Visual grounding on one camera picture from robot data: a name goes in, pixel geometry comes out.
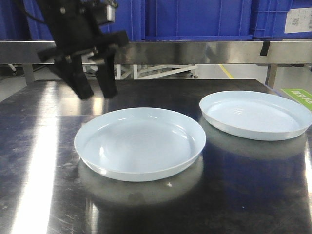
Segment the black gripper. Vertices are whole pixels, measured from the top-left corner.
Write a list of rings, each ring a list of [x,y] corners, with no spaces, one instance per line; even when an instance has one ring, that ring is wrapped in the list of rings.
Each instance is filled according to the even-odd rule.
[[[93,90],[85,76],[80,55],[97,49],[94,62],[96,78],[105,98],[117,94],[114,73],[115,48],[125,46],[129,39],[125,30],[103,33],[91,12],[95,0],[38,0],[37,4],[48,26],[55,47],[42,50],[38,57],[42,62],[54,59],[50,70],[59,76],[80,99],[93,96]]]

